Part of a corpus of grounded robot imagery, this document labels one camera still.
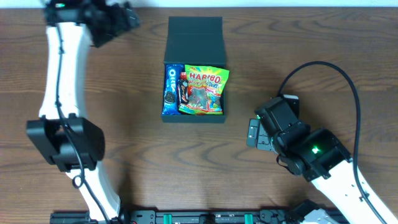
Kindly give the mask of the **Haribo gummy bag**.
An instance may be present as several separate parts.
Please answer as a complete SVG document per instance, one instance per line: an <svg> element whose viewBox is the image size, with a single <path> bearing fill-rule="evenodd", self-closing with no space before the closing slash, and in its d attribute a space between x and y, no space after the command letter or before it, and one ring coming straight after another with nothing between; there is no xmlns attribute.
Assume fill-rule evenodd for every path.
<svg viewBox="0 0 398 224"><path fill-rule="evenodd" d="M191 115L222 115L221 96L229 78L229 70L204 65L185 65L187 102L179 112Z"/></svg>

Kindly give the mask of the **blue Oreo pack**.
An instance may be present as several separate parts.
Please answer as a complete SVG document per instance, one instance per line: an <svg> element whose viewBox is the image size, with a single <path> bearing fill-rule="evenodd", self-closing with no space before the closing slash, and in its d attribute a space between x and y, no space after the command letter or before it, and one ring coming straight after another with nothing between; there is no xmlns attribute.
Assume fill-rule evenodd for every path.
<svg viewBox="0 0 398 224"><path fill-rule="evenodd" d="M163 115L180 115L178 111L177 87L180 80L180 74L183 72L184 68L184 65L179 63L167 64L165 66Z"/></svg>

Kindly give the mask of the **black chocolate bar wrapper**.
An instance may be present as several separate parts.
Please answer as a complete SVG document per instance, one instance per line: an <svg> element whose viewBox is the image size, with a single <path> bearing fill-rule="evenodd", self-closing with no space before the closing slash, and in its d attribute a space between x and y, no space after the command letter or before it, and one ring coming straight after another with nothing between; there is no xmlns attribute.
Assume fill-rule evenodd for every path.
<svg viewBox="0 0 398 224"><path fill-rule="evenodd" d="M188 81L181 79L178 81L178 102L180 104L187 104L189 102L188 100Z"/></svg>

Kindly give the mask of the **black gift box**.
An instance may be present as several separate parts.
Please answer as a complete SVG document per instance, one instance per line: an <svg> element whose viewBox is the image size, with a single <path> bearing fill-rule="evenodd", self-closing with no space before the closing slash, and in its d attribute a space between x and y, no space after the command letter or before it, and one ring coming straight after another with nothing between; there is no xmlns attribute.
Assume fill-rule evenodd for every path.
<svg viewBox="0 0 398 224"><path fill-rule="evenodd" d="M166 66L169 64L207 65L226 68L226 50L222 17L170 16L164 56L164 103L167 86ZM161 114L164 123L224 123L226 119L225 91L221 94L222 115Z"/></svg>

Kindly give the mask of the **red candy bag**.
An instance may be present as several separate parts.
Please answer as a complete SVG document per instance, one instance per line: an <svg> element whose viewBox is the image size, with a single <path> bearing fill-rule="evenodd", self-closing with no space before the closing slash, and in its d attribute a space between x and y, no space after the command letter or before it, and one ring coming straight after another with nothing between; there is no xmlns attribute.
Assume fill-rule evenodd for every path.
<svg viewBox="0 0 398 224"><path fill-rule="evenodd" d="M180 73L180 79L181 80L186 80L187 79L187 73L186 72L181 72Z"/></svg>

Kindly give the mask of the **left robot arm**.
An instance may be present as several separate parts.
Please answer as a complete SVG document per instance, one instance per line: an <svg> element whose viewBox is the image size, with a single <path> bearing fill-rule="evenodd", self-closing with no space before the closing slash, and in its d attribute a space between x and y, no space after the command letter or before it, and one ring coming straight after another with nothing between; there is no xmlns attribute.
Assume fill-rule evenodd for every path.
<svg viewBox="0 0 398 224"><path fill-rule="evenodd" d="M47 82L39 117L27 122L26 133L88 206L85 212L54 212L50 222L131 223L104 168L104 132L87 117L85 73L90 49L138 27L139 16L128 1L45 1L44 19Z"/></svg>

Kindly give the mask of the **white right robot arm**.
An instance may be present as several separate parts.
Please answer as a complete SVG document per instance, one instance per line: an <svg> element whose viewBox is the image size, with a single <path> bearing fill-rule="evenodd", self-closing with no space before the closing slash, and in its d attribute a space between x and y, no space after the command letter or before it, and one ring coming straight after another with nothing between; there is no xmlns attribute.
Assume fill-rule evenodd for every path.
<svg viewBox="0 0 398 224"><path fill-rule="evenodd" d="M374 212L362 198L354 179L353 163L343 160L330 170L331 177L318 177L311 183L322 192L349 223L380 223ZM359 182L368 194L368 199L386 223L397 224L396 216L370 187L362 173L358 172Z"/></svg>

